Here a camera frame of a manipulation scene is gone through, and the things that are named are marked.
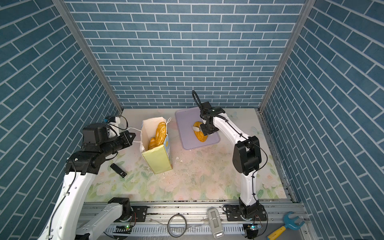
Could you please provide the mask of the white paper gift bag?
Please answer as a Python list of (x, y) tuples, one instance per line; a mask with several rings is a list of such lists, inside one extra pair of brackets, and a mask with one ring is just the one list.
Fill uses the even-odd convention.
[[(170, 118), (165, 119), (164, 117), (146, 119), (142, 121), (141, 129), (138, 130), (140, 132), (140, 140), (137, 142), (140, 144), (140, 153), (154, 174), (161, 174), (173, 169), (168, 135), (168, 124), (170, 121)], [(164, 144), (148, 150), (150, 139), (155, 138), (156, 129), (160, 122), (167, 124), (167, 136)]]

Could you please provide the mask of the round flower bun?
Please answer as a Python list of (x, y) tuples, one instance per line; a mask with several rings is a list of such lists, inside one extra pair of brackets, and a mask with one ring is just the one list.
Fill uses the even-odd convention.
[(156, 146), (163, 145), (166, 139), (166, 136), (167, 136), (167, 124), (165, 122), (160, 122), (156, 129), (156, 135), (155, 135)]

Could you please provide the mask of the metal kitchen tongs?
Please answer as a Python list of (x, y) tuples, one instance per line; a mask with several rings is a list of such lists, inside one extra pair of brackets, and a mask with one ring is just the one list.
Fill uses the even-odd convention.
[(192, 90), (192, 96), (193, 96), (193, 99), (195, 101), (195, 103), (197, 104), (197, 106), (199, 107), (200, 111), (203, 109), (203, 105), (202, 105), (202, 102), (197, 94), (197, 92), (195, 90)]

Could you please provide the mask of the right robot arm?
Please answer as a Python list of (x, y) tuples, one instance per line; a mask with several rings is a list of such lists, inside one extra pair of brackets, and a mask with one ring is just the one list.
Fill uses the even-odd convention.
[(257, 198), (256, 176), (262, 163), (260, 141), (238, 128), (220, 107), (209, 102), (199, 104), (200, 117), (204, 121), (200, 128), (205, 136), (222, 132), (233, 144), (233, 165), (241, 176), (239, 209), (245, 219), (253, 218), (261, 205)]

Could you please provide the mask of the braided croissant bread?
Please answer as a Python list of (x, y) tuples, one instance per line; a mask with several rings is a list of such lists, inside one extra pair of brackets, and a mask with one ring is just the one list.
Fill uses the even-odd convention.
[(151, 150), (157, 146), (156, 138), (151, 138), (148, 146), (148, 150)]

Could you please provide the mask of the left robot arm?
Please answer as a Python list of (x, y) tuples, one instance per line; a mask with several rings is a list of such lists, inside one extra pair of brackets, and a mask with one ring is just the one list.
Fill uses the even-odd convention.
[(129, 198), (113, 197), (99, 214), (78, 227), (86, 195), (102, 164), (130, 147), (135, 137), (135, 133), (106, 123), (83, 128), (82, 148), (67, 159), (63, 186), (41, 240), (96, 240), (113, 222), (133, 219)]

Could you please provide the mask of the sugared oval bread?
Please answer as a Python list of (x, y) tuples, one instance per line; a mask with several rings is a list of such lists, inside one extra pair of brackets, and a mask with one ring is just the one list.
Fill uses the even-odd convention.
[(196, 138), (200, 141), (200, 142), (205, 142), (208, 138), (208, 136), (205, 136), (200, 128), (200, 125), (202, 124), (202, 122), (195, 122), (193, 124), (193, 131), (194, 131), (194, 134), (196, 136)]

